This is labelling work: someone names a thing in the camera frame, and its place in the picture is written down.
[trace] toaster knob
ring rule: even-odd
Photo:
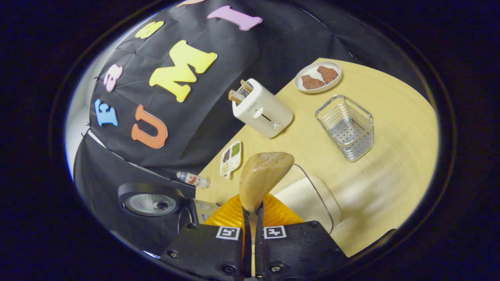
[[[276,132],[279,132],[283,129],[283,125],[280,122],[276,122],[272,125],[272,129]]]

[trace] wire basket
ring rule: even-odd
[[[314,116],[349,161],[358,160],[373,147],[374,118],[352,99],[336,94]]]

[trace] meat slice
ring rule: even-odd
[[[304,86],[304,88],[306,88],[308,90],[323,87],[325,85],[325,82],[323,82],[319,79],[314,79],[309,75],[304,75],[304,76],[301,76],[300,78],[302,78],[302,85]]]
[[[333,80],[335,80],[335,78],[339,76],[337,71],[328,67],[324,67],[323,65],[317,68],[317,72],[321,73],[323,80],[327,84],[332,82]]]

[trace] white wall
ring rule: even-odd
[[[117,48],[117,46],[127,36],[134,32],[140,25],[142,25],[149,19],[150,17],[132,27],[129,32],[116,39],[109,45],[107,49],[105,49],[98,57],[96,57],[88,66],[86,72],[82,75],[81,81],[74,91],[73,98],[69,105],[69,110],[66,116],[66,127],[64,128],[66,160],[72,178],[75,156],[77,154],[78,146],[82,141],[82,134],[85,134],[85,132],[89,128],[87,126],[87,123],[89,122],[91,98],[94,91],[94,86],[96,85],[96,80],[94,79],[94,77],[99,76],[99,72],[101,71],[113,51]]]

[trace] table surface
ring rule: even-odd
[[[290,81],[276,94],[293,112],[290,126],[269,139],[245,125],[200,173],[211,184],[207,189],[197,188],[196,199],[223,204],[239,193],[242,167],[249,157],[290,153],[335,198],[342,220],[331,237],[350,257],[398,228],[417,207],[437,162],[438,120],[422,95],[388,74],[341,60],[318,58],[315,62],[319,61],[339,64],[341,81],[316,94],[303,93]],[[315,118],[316,110],[337,94],[373,115],[373,148],[355,162],[344,158]],[[242,143],[242,164],[226,179],[220,175],[221,155],[236,140]]]

